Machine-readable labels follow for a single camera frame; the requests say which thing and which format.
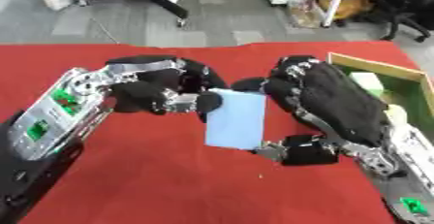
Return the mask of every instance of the silver metal frame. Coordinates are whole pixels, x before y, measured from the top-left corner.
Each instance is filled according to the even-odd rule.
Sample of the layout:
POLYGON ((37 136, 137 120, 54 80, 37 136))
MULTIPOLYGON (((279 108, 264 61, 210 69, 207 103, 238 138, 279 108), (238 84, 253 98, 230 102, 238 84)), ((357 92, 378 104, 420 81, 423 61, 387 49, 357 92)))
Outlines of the silver metal frame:
MULTIPOLYGON (((185 61, 164 60, 147 64, 109 64, 101 70, 89 72, 74 68, 65 73, 41 98, 33 104, 11 127, 9 137, 14 151, 23 159, 38 160, 59 151, 72 139, 82 141, 112 112, 106 102, 110 86, 138 81, 139 73, 174 69, 184 73, 185 61), (71 115, 52 99, 55 90, 62 89, 74 96, 79 111, 71 115), (48 126, 37 141, 27 134, 28 128, 44 120, 48 126)), ((178 95, 171 89, 163 94, 167 112, 196 110, 197 94, 178 95)))

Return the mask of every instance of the green circuit board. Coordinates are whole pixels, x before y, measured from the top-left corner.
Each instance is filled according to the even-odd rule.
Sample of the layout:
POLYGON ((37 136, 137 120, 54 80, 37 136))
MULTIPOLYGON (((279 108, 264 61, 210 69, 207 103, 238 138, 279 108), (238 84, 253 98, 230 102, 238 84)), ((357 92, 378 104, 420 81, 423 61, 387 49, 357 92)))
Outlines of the green circuit board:
POLYGON ((63 89, 56 89, 51 93, 51 97, 69 115, 74 116, 80 111, 77 98, 63 89))

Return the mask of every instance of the black rubber fingertip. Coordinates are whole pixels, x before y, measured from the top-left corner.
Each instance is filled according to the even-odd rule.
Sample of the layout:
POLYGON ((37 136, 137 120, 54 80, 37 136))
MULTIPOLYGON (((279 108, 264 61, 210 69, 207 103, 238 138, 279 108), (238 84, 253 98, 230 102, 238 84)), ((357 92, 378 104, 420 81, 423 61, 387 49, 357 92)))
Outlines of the black rubber fingertip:
POLYGON ((214 92, 206 91, 197 100, 197 112, 212 112, 223 104, 223 98, 214 92))
POLYGON ((262 83, 265 81, 263 77, 249 78, 245 80, 238 80, 233 85, 231 85, 231 89, 235 91, 255 91, 258 92, 262 83))

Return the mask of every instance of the black glove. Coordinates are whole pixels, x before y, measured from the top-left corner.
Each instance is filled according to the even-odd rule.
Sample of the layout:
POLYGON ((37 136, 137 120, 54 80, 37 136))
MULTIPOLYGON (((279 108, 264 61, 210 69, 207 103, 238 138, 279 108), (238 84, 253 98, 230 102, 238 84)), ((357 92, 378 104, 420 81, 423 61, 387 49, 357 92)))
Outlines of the black glove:
POLYGON ((341 138, 357 144, 380 146, 388 125, 385 103, 334 66, 312 56, 282 58, 268 78, 240 80, 232 88, 266 93, 298 120, 295 112, 302 107, 326 122, 341 138))
POLYGON ((197 112, 204 120, 204 114, 220 107, 222 99, 218 94, 207 91, 209 88, 227 88, 225 82, 211 68, 186 58, 172 55, 139 55, 111 59, 111 64, 148 64, 165 60, 183 61, 181 71, 165 69, 155 72, 138 74, 139 81, 119 83, 112 86, 113 96, 117 103, 116 112, 148 111, 155 114, 165 114, 163 108, 167 101, 166 89, 177 94, 198 94, 197 112))

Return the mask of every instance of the cardboard box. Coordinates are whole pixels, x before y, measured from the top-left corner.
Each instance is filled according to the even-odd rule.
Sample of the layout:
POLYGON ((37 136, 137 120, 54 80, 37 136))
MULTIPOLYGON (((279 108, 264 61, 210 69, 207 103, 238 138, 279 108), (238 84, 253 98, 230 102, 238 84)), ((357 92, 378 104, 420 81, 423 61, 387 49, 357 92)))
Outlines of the cardboard box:
POLYGON ((368 61, 349 55, 329 53, 327 61, 346 75, 351 72, 377 74, 385 87, 381 98, 402 106, 408 114, 408 122, 433 143, 434 141, 434 88, 427 74, 387 63, 368 61))

